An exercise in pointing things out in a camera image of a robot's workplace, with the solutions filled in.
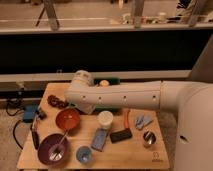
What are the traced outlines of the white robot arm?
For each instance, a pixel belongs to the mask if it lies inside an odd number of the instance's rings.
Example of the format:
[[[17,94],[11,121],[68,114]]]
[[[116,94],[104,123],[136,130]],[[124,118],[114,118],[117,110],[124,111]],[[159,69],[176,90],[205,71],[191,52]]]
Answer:
[[[213,84],[151,81],[95,86],[92,75],[75,73],[65,99],[85,113],[96,105],[162,110],[178,114],[173,171],[213,171]]]

